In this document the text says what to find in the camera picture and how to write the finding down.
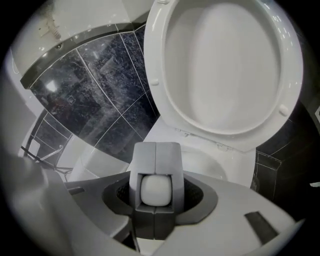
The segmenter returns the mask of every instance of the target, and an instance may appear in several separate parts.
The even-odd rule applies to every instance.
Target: toilet seat
[[[167,125],[243,152],[283,126],[303,78],[297,34],[272,0],[155,1],[144,59]]]

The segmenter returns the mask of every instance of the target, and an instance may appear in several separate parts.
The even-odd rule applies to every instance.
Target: toilet rim
[[[156,46],[158,51],[153,51],[152,58],[148,55],[148,53],[144,55],[146,59],[146,63],[151,64],[153,67],[159,67],[158,74],[155,77],[151,77],[152,75],[148,74],[148,68],[147,68],[147,76],[149,83],[151,84],[151,92],[153,91],[152,85],[158,85],[161,84],[165,90],[166,97],[169,101],[169,103],[172,105],[174,110],[190,125],[216,135],[222,135],[222,136],[231,136],[231,135],[239,135],[239,134],[245,134],[248,133],[254,129],[258,129],[260,126],[262,126],[264,123],[268,122],[268,119],[272,120],[273,116],[276,115],[282,115],[286,118],[289,117],[289,114],[294,109],[294,106],[298,100],[301,86],[302,86],[302,78],[303,78],[303,61],[302,61],[302,53],[300,49],[299,40],[297,37],[297,34],[292,27],[290,21],[288,20],[286,14],[283,10],[281,10],[275,3],[266,4],[263,3],[261,0],[253,0],[253,3],[256,3],[257,6],[261,9],[262,13],[265,14],[265,18],[270,23],[274,36],[277,41],[277,47],[279,49],[280,55],[280,72],[279,72],[279,79],[278,79],[278,89],[276,93],[276,98],[272,102],[272,107],[269,109],[268,113],[265,115],[265,118],[262,119],[257,125],[254,127],[249,127],[245,130],[240,130],[238,132],[228,132],[225,130],[217,130],[212,129],[209,127],[206,127],[197,121],[191,119],[187,115],[185,115],[175,104],[175,101],[172,99],[170,92],[168,90],[169,84],[167,83],[167,77],[166,77],[166,70],[165,70],[165,60],[164,60],[164,52],[165,52],[165,42],[166,42],[166,34],[167,29],[170,23],[170,19],[172,17],[173,11],[177,4],[179,3],[179,0],[171,0],[171,1],[165,1],[166,3],[161,3],[163,1],[156,1],[153,4],[152,11],[157,12],[155,15],[155,18],[152,20],[148,20],[150,24],[152,24],[152,30],[158,29],[159,34],[161,34],[161,40],[160,42],[157,42],[157,40],[153,40],[152,44]],[[161,20],[162,25],[156,25],[157,21]]]

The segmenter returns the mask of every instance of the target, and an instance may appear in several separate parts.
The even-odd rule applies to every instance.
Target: white plastic panel
[[[299,40],[274,1],[155,2],[144,58],[169,126],[243,152],[283,126],[302,85]]]

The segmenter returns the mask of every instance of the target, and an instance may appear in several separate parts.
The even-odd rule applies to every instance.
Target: toilet lid
[[[273,1],[155,1],[144,59],[168,125],[241,151],[283,126],[303,78],[298,37]]]

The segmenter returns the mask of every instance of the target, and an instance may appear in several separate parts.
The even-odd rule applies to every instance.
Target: toilet
[[[273,0],[156,0],[144,60],[161,117],[144,141],[177,142],[185,171],[250,187],[256,147],[302,86],[297,34]]]

